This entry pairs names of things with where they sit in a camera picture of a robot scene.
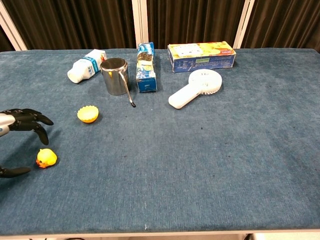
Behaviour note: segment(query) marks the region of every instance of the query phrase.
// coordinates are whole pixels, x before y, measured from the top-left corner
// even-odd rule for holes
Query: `white bottle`
[[[68,71],[68,78],[75,84],[89,79],[100,71],[100,64],[107,60],[106,52],[95,49],[73,64]]]

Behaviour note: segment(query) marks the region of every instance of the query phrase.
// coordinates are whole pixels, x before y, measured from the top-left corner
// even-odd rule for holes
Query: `cardboard box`
[[[140,93],[157,91],[154,43],[139,43],[136,59],[136,83]]]
[[[236,52],[226,42],[169,44],[168,57],[174,73],[198,69],[232,68]]]

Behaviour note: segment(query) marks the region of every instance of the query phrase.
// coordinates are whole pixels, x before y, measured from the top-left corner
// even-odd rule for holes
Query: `metal mug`
[[[100,64],[101,73],[106,85],[106,89],[111,95],[128,94],[131,105],[136,105],[132,101],[128,88],[128,63],[123,58],[108,58]]]

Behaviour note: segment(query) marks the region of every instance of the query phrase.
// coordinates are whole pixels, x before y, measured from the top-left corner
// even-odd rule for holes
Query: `yellow cupcake liner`
[[[99,115],[99,110],[96,106],[84,106],[79,109],[77,116],[84,123],[93,123]]]

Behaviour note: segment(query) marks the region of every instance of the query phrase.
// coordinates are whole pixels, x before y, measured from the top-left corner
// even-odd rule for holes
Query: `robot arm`
[[[11,109],[0,112],[0,137],[9,131],[35,131],[41,142],[45,145],[49,144],[46,130],[37,122],[46,125],[54,123],[42,115],[41,112],[32,109]],[[14,178],[30,171],[30,168],[19,167],[15,169],[2,168],[0,166],[0,178]]]

